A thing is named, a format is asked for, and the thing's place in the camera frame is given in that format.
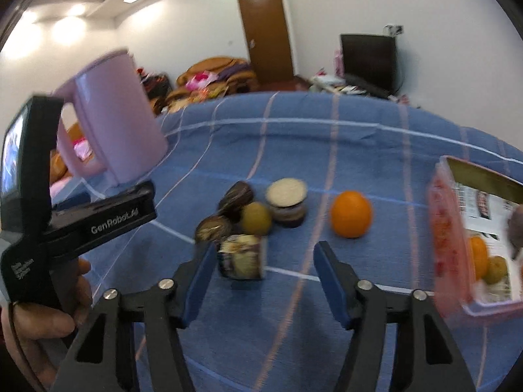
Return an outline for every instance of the wall socket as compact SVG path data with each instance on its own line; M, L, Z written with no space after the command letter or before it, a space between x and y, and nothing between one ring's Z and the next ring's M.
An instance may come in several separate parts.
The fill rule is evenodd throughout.
M387 25L383 31L385 35L395 37L403 34L403 25Z

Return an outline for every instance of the tv screen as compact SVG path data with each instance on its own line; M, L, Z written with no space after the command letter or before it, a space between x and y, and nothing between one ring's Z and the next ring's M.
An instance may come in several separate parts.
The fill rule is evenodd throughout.
M384 35L341 35L345 73L393 93L396 84L396 40Z
M5 195L17 187L18 184L18 155L20 141L24 130L27 109L22 111L12 123L4 138L4 152L2 155L2 194Z

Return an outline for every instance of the hand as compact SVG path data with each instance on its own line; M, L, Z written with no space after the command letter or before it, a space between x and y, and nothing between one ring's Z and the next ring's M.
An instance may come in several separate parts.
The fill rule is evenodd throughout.
M57 375L55 368L49 358L39 346L39 339L57 339L71 334L75 327L81 326L87 319L93 298L89 282L82 277L83 274L91 270L91 264L85 259L78 259L78 282L75 287L78 306L73 316L48 308L36 303L18 303L14 307L14 325L25 357L36 374L40 382L46 388L51 387ZM22 356L18 353L15 339L9 325L9 315L7 308L2 310L2 330L7 350L12 359L27 378L33 388L38 389L34 384L29 368Z

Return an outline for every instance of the blue gripper pad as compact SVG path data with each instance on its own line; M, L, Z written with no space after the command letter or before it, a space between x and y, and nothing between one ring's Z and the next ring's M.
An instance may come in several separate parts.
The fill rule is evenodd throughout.
M213 243L197 243L194 258L181 264L174 274L176 297L174 313L179 328L189 327L198 316L203 298L216 266L216 246Z
M326 241L314 247L314 266L320 277L330 312L344 329L349 329L350 310L359 305L355 286L358 282L349 264L341 263Z

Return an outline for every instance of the plastic container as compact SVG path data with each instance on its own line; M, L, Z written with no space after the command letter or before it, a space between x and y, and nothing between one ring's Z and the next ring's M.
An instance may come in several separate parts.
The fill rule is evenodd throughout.
M518 298L504 302L478 299L472 250L457 196L459 184L516 204L523 203L523 184L473 163L441 157L428 189L436 307L451 326L485 325L523 316L520 291ZM513 271L517 266L519 275L521 256L516 261L508 260Z
M112 186L135 180L155 167L167 152L127 49L101 56L53 93L72 103L95 157L83 163L60 120L57 146L74 176L106 172Z

